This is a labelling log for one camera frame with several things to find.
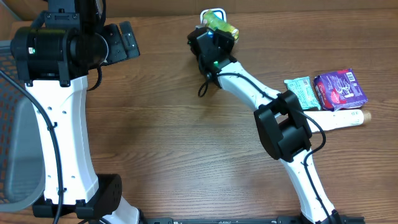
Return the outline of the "teal wet wipes pack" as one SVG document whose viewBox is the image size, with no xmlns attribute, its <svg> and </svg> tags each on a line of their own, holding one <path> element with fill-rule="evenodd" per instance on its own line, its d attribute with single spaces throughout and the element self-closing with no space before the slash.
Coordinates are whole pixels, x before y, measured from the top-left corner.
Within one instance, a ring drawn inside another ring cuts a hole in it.
<svg viewBox="0 0 398 224">
<path fill-rule="evenodd" d="M 321 106 L 313 92 L 310 77 L 284 80 L 287 89 L 296 94 L 303 110 L 320 110 Z"/>
</svg>

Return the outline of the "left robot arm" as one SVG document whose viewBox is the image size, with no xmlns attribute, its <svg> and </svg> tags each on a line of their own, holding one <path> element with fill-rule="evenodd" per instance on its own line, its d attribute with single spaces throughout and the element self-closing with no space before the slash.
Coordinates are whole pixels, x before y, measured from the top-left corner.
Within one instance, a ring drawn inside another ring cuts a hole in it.
<svg viewBox="0 0 398 224">
<path fill-rule="evenodd" d="M 144 222 L 122 195 L 117 174 L 94 170 L 86 125 L 88 73 L 139 56 L 130 23 L 106 23 L 105 1 L 49 1 L 11 41 L 23 94 L 32 102 L 44 156 L 38 218 L 74 213 L 82 223 Z"/>
</svg>

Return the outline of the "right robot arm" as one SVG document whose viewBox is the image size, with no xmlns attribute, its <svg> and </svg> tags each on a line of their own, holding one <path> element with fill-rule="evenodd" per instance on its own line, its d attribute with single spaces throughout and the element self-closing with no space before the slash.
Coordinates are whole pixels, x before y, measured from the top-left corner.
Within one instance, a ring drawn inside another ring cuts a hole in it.
<svg viewBox="0 0 398 224">
<path fill-rule="evenodd" d="M 233 36 L 208 27 L 187 36 L 200 72 L 206 81 L 198 95 L 203 97 L 209 83 L 232 93 L 253 111 L 260 142 L 268 155 L 285 167 L 301 206 L 302 223 L 341 223 L 313 163 L 309 124 L 315 120 L 303 112 L 290 90 L 273 90 L 251 74 L 231 55 Z"/>
</svg>

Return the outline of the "green noodle snack pack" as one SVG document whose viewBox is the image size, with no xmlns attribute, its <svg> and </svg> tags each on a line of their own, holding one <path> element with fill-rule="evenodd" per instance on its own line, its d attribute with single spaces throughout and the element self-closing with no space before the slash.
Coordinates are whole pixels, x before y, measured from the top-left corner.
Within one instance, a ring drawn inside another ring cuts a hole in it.
<svg viewBox="0 0 398 224">
<path fill-rule="evenodd" d="M 239 30 L 223 19 L 220 19 L 212 10 L 206 11 L 204 13 L 203 23 L 206 27 L 209 27 L 212 30 L 218 29 L 220 31 L 230 33 L 235 42 L 239 40 Z"/>
</svg>

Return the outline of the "red purple snack package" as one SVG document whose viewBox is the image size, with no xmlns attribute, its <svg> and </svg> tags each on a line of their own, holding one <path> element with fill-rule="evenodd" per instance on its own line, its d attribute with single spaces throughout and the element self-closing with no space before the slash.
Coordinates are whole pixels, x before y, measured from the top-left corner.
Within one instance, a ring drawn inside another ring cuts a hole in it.
<svg viewBox="0 0 398 224">
<path fill-rule="evenodd" d="M 360 108 L 368 102 L 352 68 L 318 75 L 313 85 L 324 110 Z"/>
</svg>

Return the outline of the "white tube gold cap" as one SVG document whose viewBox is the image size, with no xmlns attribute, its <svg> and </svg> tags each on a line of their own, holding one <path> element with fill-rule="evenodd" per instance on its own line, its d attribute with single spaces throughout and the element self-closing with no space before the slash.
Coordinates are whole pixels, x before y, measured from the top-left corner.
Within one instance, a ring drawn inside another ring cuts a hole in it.
<svg viewBox="0 0 398 224">
<path fill-rule="evenodd" d="M 371 113 L 366 110 L 305 111 L 305 114 L 324 131 L 360 126 L 369 123 L 372 118 Z"/>
</svg>

